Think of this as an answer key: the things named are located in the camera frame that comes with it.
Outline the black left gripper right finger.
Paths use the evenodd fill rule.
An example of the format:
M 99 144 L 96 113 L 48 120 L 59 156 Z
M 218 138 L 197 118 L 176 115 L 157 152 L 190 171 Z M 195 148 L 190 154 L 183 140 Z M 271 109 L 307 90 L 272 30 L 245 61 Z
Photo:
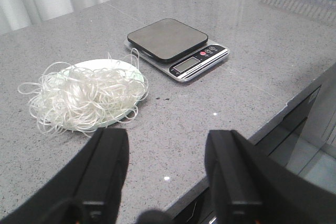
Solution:
M 205 170 L 217 223 L 335 223 L 335 194 L 273 161 L 235 130 L 211 130 Z

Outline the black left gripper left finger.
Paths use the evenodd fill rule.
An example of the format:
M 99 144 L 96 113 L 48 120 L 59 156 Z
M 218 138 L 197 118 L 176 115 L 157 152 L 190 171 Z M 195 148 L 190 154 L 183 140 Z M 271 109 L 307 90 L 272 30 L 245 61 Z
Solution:
M 115 223 L 128 163 L 126 130 L 99 128 L 60 172 L 1 223 Z

